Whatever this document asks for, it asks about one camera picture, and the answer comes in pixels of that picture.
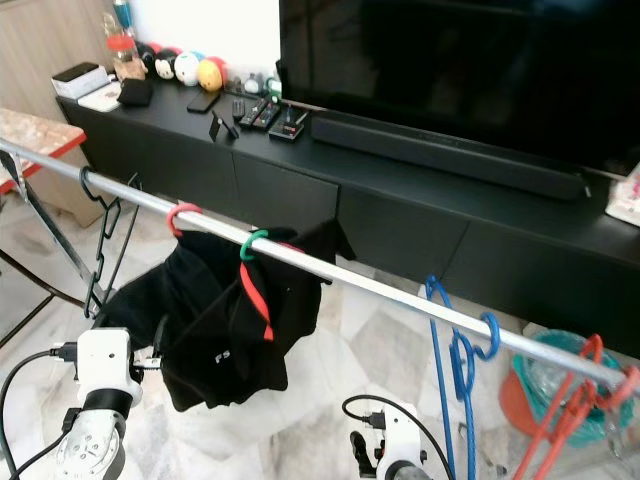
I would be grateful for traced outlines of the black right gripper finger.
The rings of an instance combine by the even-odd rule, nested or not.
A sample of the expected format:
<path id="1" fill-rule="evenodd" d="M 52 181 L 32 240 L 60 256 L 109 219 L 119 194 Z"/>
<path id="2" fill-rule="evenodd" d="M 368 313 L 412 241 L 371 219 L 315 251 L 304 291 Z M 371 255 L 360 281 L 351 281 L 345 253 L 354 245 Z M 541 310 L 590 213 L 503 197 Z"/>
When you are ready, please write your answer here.
<path id="1" fill-rule="evenodd" d="M 378 479 L 378 463 L 372 461 L 369 456 L 365 436 L 360 431 L 352 431 L 349 434 L 349 443 L 352 445 L 357 461 L 358 476 L 361 479 Z"/>

